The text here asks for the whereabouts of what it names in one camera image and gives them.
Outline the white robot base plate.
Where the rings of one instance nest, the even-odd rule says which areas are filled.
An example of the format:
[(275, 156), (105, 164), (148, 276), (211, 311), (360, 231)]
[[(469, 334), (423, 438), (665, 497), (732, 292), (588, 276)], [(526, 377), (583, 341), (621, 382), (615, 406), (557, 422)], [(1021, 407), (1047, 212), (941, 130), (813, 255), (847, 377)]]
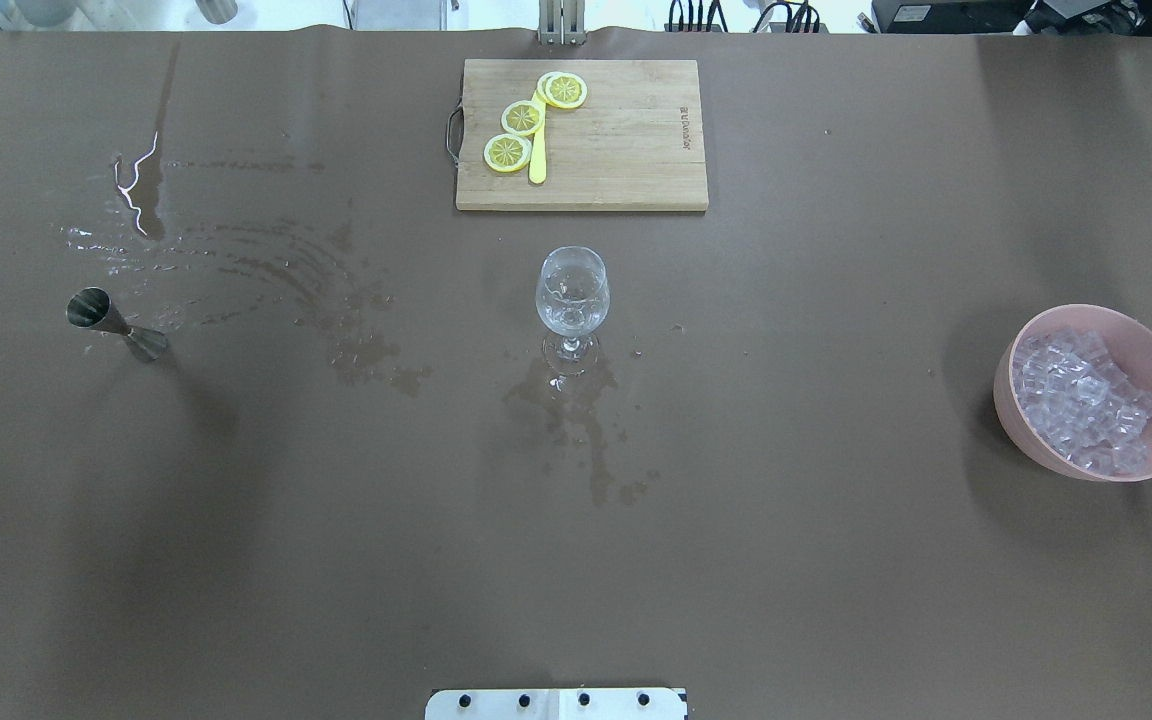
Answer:
[(444, 689), (425, 719), (689, 719), (684, 689), (577, 687)]

